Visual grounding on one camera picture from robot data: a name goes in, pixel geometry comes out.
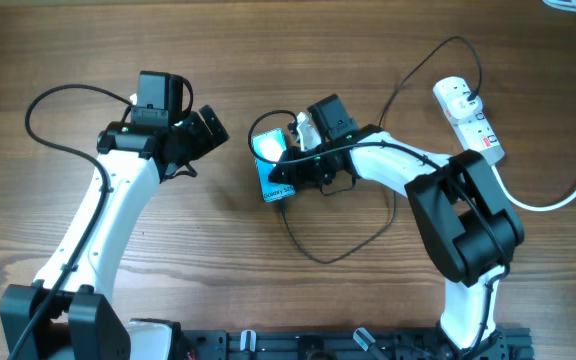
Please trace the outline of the blue-screen Galaxy smartphone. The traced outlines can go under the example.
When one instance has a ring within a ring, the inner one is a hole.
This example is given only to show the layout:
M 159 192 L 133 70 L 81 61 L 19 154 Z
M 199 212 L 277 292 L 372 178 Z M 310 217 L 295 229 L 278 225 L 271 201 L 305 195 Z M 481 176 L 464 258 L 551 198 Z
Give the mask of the blue-screen Galaxy smartphone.
M 277 201 L 295 194 L 292 185 L 274 183 L 269 180 L 270 173 L 274 170 L 275 162 L 280 160 L 282 153 L 286 150 L 286 143 L 283 132 L 280 128 L 252 137 L 253 150 L 272 163 L 267 163 L 255 159 L 257 172 L 260 181 L 262 198 L 265 202 Z

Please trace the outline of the white power strip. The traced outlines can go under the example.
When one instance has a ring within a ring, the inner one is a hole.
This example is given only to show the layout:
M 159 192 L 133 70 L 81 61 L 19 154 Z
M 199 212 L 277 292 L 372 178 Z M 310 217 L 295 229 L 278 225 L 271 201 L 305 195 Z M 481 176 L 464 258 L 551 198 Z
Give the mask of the white power strip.
M 482 154 L 490 166 L 497 164 L 505 152 L 489 124 L 483 109 L 471 116 L 466 122 L 452 123 L 446 112 L 448 100 L 460 95 L 471 95 L 471 89 L 463 78 L 451 76 L 438 81 L 433 87 L 434 96 L 443 114 L 455 132 L 465 150 L 474 150 Z

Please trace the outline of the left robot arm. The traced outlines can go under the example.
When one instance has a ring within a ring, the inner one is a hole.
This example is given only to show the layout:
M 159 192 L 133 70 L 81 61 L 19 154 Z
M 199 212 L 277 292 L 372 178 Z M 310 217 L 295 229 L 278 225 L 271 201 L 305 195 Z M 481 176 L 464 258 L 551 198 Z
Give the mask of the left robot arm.
M 195 359 L 179 323 L 123 323 L 112 307 L 118 268 L 134 226 L 159 186 L 196 176 L 192 162 L 229 138 L 214 110 L 192 108 L 182 76 L 143 71 L 118 122 L 97 139 L 96 156 L 63 152 L 94 167 L 59 246 L 28 285 L 8 286 L 0 319 L 12 359 Z

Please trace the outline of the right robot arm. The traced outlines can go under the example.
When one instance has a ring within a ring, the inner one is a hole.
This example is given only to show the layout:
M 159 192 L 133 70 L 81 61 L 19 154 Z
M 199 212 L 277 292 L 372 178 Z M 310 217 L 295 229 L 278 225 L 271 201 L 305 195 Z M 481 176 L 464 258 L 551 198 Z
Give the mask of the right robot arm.
M 263 180 L 274 184 L 267 198 L 292 193 L 305 183 L 330 183 L 340 171 L 377 182 L 407 198 L 424 248 L 446 280 L 439 321 L 443 340 L 461 359 L 488 350 L 497 326 L 493 312 L 499 283 L 510 273 L 524 230 L 484 157 L 423 151 L 396 140 L 380 126 L 357 125 L 337 95 L 292 113 L 289 132 L 248 138 Z

